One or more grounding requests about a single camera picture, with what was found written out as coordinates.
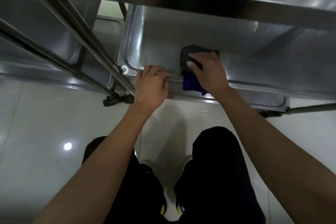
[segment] leg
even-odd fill
[[[223,127],[202,131],[193,143],[193,159],[175,185],[185,212],[180,222],[225,219],[265,223],[237,138]]]
[[[98,137],[87,145],[83,163],[105,138]],[[133,153],[105,223],[131,223],[139,220],[164,223],[166,219],[160,214],[163,203],[165,197],[158,178],[149,166],[139,164]]]

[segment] white tile floor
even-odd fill
[[[0,80],[0,223],[29,223],[81,165],[86,145],[107,135],[128,105],[103,107],[102,94]],[[316,101],[293,99],[294,105]],[[336,172],[336,112],[269,119],[285,135]],[[198,134],[232,124],[219,105],[166,100],[145,124],[136,144],[140,160],[155,164],[176,220],[173,186]],[[70,150],[64,145],[71,143]],[[292,223],[243,150],[267,223]]]

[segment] hand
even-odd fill
[[[162,66],[145,66],[137,73],[134,104],[140,105],[151,115],[168,97],[170,73]]]
[[[188,61],[188,67],[195,73],[197,79],[207,92],[216,96],[230,88],[225,70],[220,59],[214,52],[190,53],[190,57],[203,65],[203,71],[192,61]]]

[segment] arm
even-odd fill
[[[137,74],[134,104],[34,224],[104,222],[143,125],[168,96],[168,75],[160,66],[146,66]]]
[[[221,104],[266,185],[296,223],[336,223],[336,176],[253,110],[229,86],[214,53],[190,56],[202,87]]]

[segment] forearm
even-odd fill
[[[335,175],[261,117],[234,89],[215,98],[258,173],[291,216],[298,222],[327,223],[328,209],[336,200]]]
[[[34,223],[103,223],[125,175],[137,137],[150,114],[128,111]]]

